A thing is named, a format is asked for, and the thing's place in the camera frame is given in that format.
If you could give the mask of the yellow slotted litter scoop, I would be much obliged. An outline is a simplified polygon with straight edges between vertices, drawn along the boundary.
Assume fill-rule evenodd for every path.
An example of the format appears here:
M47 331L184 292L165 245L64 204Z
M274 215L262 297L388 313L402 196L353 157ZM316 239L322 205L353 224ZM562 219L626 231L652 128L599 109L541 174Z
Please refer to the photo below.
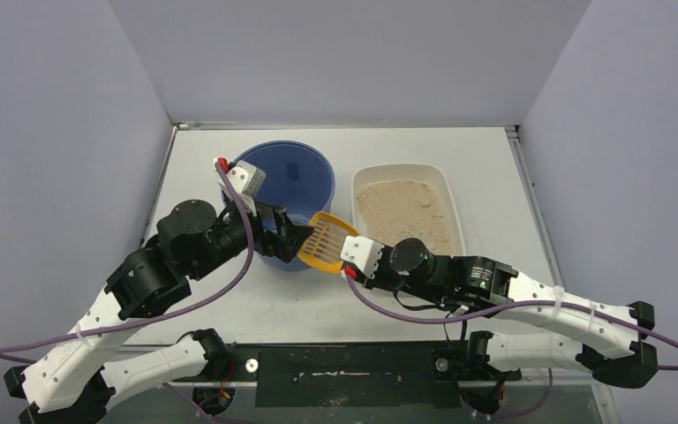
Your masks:
M343 269L343 243L348 236L359 236L359 231L340 217L325 211L316 212L308 224L313 227L313 234L301 246L299 260L309 268L339 275Z

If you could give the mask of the blue plastic bucket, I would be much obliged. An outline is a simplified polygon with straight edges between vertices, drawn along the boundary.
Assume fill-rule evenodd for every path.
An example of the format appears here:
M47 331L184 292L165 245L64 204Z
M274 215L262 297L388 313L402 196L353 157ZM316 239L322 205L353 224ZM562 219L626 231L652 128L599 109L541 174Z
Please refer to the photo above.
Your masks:
M317 149L293 140L272 140L247 149L234 163L244 161L265 172L254 197L281 206L294 224L307 224L319 211L328 212L335 195L335 173ZM234 163L223 165L228 171Z

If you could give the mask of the white plastic litter tray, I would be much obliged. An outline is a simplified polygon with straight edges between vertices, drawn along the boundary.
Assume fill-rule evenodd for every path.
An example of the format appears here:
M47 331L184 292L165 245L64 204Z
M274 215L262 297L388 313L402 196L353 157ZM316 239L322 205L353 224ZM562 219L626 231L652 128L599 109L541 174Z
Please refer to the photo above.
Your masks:
M448 225L449 235L452 239L452 254L464 255L466 244L461 228L461 222L456 207L454 195L450 189L445 174L435 166L426 163L391 163L366 167L358 170L351 180L350 210L353 225L366 236L370 231L359 209L357 196L363 186L391 181L395 179L408 179L426 183L438 194L442 208L444 222Z

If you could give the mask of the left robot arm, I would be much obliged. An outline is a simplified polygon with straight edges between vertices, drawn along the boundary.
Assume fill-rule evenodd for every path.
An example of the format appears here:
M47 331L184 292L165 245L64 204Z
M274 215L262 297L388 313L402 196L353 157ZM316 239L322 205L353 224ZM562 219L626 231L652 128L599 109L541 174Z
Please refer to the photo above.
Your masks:
M142 322L187 298L190 283L253 248L293 260L313 234L284 208L259 203L241 216L234 203L222 213L201 200L184 201L157 224L157 234L109 276L67 340L35 363L11 368L4 382L23 398L23 423L95 423L127 398L166 382L221 377L233 368L228 346L213 329L185 333L175 344L116 361L114 354Z

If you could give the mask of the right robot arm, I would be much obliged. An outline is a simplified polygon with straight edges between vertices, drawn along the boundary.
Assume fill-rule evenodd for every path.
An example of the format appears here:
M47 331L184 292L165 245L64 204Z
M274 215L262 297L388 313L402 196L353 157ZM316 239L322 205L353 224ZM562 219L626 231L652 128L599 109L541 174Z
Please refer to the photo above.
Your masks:
M349 237L341 258L345 272L368 290L418 299L409 311L437 309L448 317L521 322L530 335L473 331L466 338L467 363L502 373L522 368L584 372L606 385L639 389L659 371L652 305L598 303L541 283L483 256L433 254L418 238L395 246Z

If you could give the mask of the beige cat litter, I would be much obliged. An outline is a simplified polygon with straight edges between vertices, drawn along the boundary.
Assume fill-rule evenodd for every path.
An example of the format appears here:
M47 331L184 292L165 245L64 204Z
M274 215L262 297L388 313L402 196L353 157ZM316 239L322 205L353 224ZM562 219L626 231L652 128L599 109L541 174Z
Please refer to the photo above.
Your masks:
M421 208L429 199L429 208ZM387 246L415 238L434 254L451 255L452 237L444 222L438 194L426 183L395 179L363 186L357 196L371 239Z

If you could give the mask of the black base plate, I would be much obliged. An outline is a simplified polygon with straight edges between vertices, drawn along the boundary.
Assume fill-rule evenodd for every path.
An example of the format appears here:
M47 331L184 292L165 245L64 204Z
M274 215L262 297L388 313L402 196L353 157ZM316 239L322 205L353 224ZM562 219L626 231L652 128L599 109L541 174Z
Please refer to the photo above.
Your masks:
M459 408L463 390L484 396L522 377L470 362L464 341L237 344L230 360L224 376L254 383L258 407Z

